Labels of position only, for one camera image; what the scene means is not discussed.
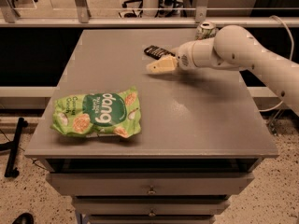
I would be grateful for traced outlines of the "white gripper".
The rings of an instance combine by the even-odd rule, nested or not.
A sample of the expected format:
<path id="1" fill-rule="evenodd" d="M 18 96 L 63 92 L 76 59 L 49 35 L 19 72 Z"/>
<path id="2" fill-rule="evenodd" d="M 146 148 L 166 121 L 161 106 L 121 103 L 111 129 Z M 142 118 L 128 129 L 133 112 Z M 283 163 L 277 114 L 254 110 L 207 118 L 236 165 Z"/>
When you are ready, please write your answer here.
<path id="1" fill-rule="evenodd" d="M 190 41 L 172 49 L 175 57 L 165 55 L 159 60 L 149 63 L 146 68 L 150 74 L 162 74 L 173 72 L 177 67 L 182 70 L 191 70 L 198 68 L 198 65 L 193 58 L 193 47 L 196 41 Z"/>

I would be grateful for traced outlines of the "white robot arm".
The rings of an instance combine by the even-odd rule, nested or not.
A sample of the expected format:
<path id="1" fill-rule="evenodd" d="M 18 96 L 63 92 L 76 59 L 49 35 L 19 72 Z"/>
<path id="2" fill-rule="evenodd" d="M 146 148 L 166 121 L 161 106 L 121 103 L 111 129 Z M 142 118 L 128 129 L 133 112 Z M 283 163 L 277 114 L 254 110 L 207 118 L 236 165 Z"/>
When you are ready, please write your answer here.
<path id="1" fill-rule="evenodd" d="M 179 68 L 249 70 L 299 115 L 299 64 L 266 49 L 241 26 L 225 26 L 212 38 L 184 43 L 174 55 L 164 55 L 147 65 L 152 74 L 173 72 Z"/>

